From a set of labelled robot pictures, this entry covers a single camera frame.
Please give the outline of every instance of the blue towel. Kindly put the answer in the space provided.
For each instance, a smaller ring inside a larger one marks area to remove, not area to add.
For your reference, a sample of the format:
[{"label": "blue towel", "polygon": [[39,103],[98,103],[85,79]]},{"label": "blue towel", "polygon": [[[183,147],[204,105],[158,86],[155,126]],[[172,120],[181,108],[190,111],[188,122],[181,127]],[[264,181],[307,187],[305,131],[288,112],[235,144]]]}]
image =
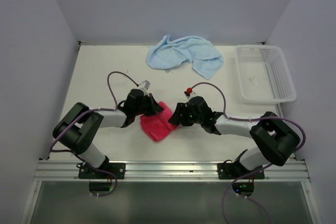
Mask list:
[{"label": "blue towel", "polygon": [[188,36],[169,41],[166,35],[149,47],[146,62],[153,69],[172,69],[183,62],[193,63],[193,69],[209,80],[223,65],[223,57],[210,41]]}]

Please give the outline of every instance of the gray wall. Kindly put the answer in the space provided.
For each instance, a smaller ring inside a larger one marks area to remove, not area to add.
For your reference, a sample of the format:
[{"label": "gray wall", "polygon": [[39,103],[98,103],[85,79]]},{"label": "gray wall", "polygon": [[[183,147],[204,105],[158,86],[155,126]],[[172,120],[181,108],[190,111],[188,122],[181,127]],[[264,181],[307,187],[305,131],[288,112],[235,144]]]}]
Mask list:
[{"label": "gray wall", "polygon": [[215,44],[266,41],[289,0],[57,0],[77,39],[150,44],[198,35]]},{"label": "gray wall", "polygon": [[335,223],[336,0],[291,0],[268,44],[280,46],[297,90],[285,116],[307,131],[302,149],[324,223]]},{"label": "gray wall", "polygon": [[0,223],[18,223],[77,55],[56,0],[0,0]]}]

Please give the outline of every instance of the white plastic basket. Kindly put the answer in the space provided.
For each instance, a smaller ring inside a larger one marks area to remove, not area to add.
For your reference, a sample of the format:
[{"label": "white plastic basket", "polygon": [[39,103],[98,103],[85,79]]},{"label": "white plastic basket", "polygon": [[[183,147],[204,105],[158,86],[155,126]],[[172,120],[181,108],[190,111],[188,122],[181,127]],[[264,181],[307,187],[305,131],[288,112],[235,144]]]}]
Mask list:
[{"label": "white plastic basket", "polygon": [[236,63],[244,102],[276,104],[296,99],[294,84],[280,48],[237,46]]}]

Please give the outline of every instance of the white table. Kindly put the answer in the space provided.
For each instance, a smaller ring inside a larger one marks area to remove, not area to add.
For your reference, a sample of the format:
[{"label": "white table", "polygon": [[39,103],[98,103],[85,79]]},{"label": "white table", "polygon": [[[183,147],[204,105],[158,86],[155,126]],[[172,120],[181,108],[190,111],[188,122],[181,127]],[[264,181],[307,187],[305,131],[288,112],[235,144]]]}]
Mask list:
[{"label": "white table", "polygon": [[[239,85],[235,66],[235,47],[217,46],[224,57],[223,67],[209,82],[222,89],[227,100],[227,113],[236,116],[255,116],[266,111],[276,112],[274,105],[243,104],[239,99]],[[173,111],[177,102],[186,102],[186,88],[206,81],[184,63],[170,72],[151,69],[145,62],[148,46],[82,46],[73,72],[62,117],[76,102],[91,108],[114,107],[107,87],[106,77],[111,71],[127,73],[137,82],[149,80],[150,92],[157,102],[164,101]],[[112,88],[117,100],[127,97],[134,84],[127,78],[114,74]],[[214,111],[223,110],[218,91],[210,86],[199,86],[195,92],[202,95]],[[179,127],[163,141],[155,143],[142,130],[139,117],[124,129],[100,129],[93,142],[97,148],[114,161],[223,161],[235,159],[244,149],[252,148],[252,139],[234,135],[206,133],[200,125]],[[64,148],[57,144],[55,148]],[[69,153],[54,153],[51,160],[76,159]]]}]

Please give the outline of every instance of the folded red cloth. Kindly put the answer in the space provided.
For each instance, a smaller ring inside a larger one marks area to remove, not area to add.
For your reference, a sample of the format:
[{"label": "folded red cloth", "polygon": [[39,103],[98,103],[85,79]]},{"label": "folded red cloth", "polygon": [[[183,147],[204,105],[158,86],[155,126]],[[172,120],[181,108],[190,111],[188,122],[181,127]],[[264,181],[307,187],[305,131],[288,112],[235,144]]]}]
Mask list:
[{"label": "folded red cloth", "polygon": [[153,116],[142,115],[140,117],[142,130],[155,142],[163,140],[171,131],[176,129],[176,125],[168,122],[173,115],[171,109],[164,102],[159,102],[159,105],[163,108],[161,113]]}]

